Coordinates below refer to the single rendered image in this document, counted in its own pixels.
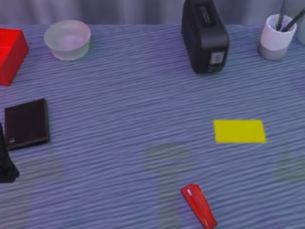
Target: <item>translucent plastic bowl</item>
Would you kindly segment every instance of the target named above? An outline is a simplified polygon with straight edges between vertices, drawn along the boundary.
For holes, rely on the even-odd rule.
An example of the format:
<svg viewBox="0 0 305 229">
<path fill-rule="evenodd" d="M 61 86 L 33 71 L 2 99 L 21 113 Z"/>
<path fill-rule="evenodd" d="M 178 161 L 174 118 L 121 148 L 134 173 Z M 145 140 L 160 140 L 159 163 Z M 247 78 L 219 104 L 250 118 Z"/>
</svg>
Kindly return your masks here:
<svg viewBox="0 0 305 229">
<path fill-rule="evenodd" d="M 51 25 L 44 34 L 44 41 L 56 58 L 73 61 L 86 54 L 90 36 L 91 32 L 86 24 L 66 20 Z"/>
</svg>

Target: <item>red object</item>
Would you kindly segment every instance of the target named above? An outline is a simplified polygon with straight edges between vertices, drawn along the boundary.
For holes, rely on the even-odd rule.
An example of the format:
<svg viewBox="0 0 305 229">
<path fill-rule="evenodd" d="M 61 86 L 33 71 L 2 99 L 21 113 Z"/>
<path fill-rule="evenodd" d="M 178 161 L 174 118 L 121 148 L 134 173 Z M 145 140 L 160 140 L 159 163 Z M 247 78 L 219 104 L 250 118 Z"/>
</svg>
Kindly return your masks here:
<svg viewBox="0 0 305 229">
<path fill-rule="evenodd" d="M 21 30 L 0 28 L 0 85 L 11 85 L 28 51 Z"/>
<path fill-rule="evenodd" d="M 189 184 L 181 189 L 181 193 L 205 229 L 213 229 L 217 226 L 209 203 L 199 185 Z"/>
</svg>

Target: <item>yellow paper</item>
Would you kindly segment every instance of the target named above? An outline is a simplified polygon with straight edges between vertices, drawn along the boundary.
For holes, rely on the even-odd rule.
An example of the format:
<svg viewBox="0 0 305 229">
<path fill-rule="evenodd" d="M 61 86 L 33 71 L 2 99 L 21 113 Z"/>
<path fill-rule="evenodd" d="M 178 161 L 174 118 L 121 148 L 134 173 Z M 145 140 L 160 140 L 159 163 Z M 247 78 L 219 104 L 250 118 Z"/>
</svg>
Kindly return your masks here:
<svg viewBox="0 0 305 229">
<path fill-rule="evenodd" d="M 265 143 L 261 120 L 214 120 L 217 143 Z"/>
</svg>

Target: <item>gray tabletop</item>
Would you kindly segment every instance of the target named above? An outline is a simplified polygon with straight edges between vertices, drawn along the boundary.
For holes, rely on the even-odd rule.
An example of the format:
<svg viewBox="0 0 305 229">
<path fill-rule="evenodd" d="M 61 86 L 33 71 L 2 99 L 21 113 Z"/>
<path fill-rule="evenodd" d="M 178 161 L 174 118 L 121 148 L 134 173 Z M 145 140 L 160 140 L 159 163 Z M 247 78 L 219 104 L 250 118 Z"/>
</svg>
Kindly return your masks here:
<svg viewBox="0 0 305 229">
<path fill-rule="evenodd" d="M 46 26 L 22 28 L 30 52 L 8 106 L 46 98 L 49 144 L 10 152 L 0 184 L 6 229 L 196 229 L 180 188 L 199 184 L 218 229 L 305 227 L 305 47 L 279 62 L 256 51 L 262 27 L 228 26 L 224 70 L 198 76 L 180 27 L 91 26 L 89 52 L 55 59 Z M 267 143 L 217 145 L 214 119 L 261 119 Z"/>
</svg>

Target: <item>red knife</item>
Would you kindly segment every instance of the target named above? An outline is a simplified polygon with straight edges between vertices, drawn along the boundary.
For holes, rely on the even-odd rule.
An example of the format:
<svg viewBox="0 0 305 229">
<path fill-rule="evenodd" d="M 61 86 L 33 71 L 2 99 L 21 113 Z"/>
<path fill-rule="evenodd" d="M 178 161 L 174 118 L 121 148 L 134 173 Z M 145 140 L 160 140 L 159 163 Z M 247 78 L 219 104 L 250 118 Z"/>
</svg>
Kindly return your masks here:
<svg viewBox="0 0 305 229">
<path fill-rule="evenodd" d="M 217 226 L 209 203 L 199 185 L 189 184 L 181 188 L 181 193 L 205 229 L 213 229 Z"/>
</svg>

